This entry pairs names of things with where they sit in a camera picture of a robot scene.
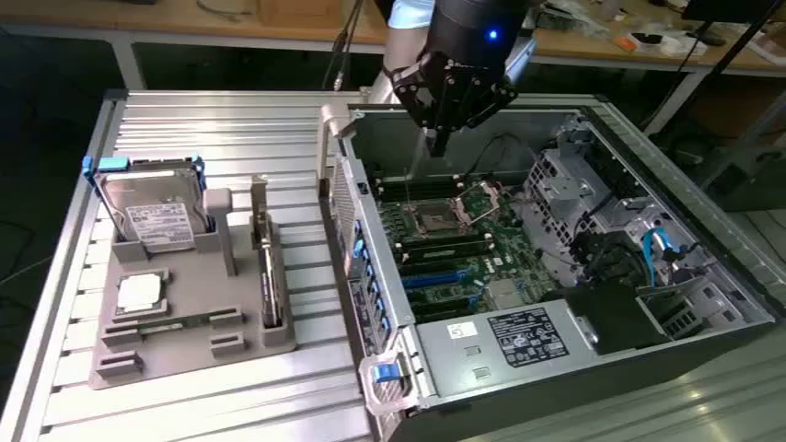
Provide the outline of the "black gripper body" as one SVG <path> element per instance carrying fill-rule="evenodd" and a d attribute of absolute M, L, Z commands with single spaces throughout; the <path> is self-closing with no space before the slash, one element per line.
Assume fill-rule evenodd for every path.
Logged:
<path fill-rule="evenodd" d="M 448 76 L 477 76 L 497 82 L 505 73 L 505 60 L 526 16 L 525 1 L 437 1 L 418 56 L 418 70 L 433 97 L 437 130 L 437 100 Z"/>

